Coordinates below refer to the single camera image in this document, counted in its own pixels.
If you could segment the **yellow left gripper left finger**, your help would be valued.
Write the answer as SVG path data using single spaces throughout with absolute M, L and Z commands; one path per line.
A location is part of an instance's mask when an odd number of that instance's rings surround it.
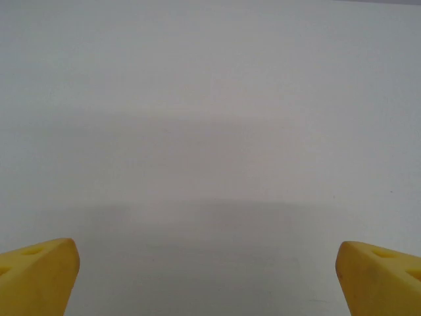
M 64 315 L 79 269 L 71 238 L 2 253 L 1 314 Z

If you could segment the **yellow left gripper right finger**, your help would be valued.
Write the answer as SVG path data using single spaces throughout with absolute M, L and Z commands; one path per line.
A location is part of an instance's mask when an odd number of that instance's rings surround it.
M 419 315 L 420 258 L 343 242 L 335 271 L 351 315 Z

